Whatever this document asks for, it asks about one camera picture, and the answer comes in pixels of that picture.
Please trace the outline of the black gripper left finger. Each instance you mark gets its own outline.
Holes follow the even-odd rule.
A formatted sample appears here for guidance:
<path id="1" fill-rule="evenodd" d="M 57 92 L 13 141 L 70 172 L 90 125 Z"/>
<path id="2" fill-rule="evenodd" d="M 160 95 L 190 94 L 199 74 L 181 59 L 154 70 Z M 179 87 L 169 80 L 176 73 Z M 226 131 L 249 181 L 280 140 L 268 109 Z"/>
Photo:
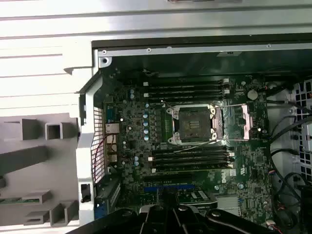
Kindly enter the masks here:
<path id="1" fill-rule="evenodd" d="M 174 207 L 174 191 L 161 190 L 155 205 L 142 207 L 143 211 L 123 208 L 73 230 L 74 234 L 164 234 L 169 211 Z"/>

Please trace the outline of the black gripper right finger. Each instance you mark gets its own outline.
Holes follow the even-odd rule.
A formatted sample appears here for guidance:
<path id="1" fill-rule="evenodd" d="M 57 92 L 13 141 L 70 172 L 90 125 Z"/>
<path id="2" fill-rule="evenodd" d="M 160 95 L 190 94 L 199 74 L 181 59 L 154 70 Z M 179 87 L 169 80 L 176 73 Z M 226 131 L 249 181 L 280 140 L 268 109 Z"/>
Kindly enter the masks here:
<path id="1" fill-rule="evenodd" d="M 267 227 L 220 209 L 212 209 L 205 216 L 196 213 L 190 206 L 179 202 L 177 192 L 173 192 L 173 212 L 185 234 L 274 234 Z"/>

